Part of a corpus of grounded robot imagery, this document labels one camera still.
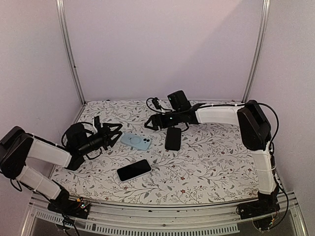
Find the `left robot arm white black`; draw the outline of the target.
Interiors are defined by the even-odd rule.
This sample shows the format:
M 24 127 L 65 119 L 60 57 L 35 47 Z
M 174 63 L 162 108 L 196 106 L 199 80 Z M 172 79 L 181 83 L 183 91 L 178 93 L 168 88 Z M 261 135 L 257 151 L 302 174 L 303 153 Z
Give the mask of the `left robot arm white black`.
M 35 158 L 67 170 L 77 170 L 96 150 L 113 147 L 122 135 L 122 124 L 93 124 L 94 131 L 85 128 L 86 122 L 78 122 L 64 134 L 66 142 L 61 146 L 13 127 L 0 141 L 0 172 L 10 180 L 16 180 L 33 191 L 44 195 L 62 213 L 70 213 L 74 200 L 69 192 L 42 173 L 27 166 L 27 158 Z

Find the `light blue cased phone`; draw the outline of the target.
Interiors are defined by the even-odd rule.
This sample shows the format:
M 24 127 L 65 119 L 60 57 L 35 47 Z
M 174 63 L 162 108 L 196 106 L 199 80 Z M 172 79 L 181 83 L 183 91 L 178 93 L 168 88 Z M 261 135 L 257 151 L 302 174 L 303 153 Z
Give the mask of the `light blue cased phone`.
M 151 145 L 151 138 L 140 137 L 132 133 L 125 133 L 121 137 L 121 143 L 137 150 L 147 150 Z

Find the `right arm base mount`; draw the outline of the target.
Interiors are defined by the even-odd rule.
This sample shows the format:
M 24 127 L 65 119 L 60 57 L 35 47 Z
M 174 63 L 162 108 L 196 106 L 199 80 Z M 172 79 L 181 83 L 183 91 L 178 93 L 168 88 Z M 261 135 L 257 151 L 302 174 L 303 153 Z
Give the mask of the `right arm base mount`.
M 280 205 L 278 199 L 262 199 L 248 203 L 242 203 L 237 205 L 235 212 L 241 219 L 250 219 L 268 215 L 268 217 L 254 220 L 253 225 L 259 231 L 270 230 L 275 223 L 275 216 L 271 216 L 272 213 L 278 214 Z

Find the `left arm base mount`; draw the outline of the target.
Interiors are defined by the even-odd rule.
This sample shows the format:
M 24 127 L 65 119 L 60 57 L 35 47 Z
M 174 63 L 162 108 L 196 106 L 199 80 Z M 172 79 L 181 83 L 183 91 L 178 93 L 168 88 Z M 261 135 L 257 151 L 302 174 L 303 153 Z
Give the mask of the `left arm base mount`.
M 90 213 L 90 202 L 77 198 L 72 200 L 68 195 L 58 196 L 50 200 L 47 209 L 56 213 L 72 216 L 80 219 L 87 219 Z

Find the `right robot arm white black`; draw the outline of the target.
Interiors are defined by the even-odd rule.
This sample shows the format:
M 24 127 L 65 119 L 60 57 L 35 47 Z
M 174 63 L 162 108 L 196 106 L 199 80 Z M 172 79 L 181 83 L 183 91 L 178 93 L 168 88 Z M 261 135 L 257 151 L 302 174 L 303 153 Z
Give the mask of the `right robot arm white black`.
M 152 99 L 155 114 L 151 115 L 144 126 L 153 131 L 176 126 L 180 123 L 203 124 L 222 123 L 237 125 L 240 128 L 243 145 L 252 152 L 258 175 L 258 200 L 254 210 L 265 214 L 277 201 L 279 192 L 275 180 L 274 144 L 275 134 L 261 106 L 255 100 L 241 104 L 191 105 L 182 90 L 168 95 L 171 111 L 163 112 L 157 98 Z

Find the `black cased phone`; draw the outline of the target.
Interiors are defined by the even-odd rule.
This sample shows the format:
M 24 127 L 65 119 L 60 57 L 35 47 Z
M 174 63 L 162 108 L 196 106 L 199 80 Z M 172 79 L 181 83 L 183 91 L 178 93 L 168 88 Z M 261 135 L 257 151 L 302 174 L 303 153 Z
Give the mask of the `black cased phone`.
M 179 151 L 181 147 L 181 129 L 169 127 L 166 132 L 165 149 Z

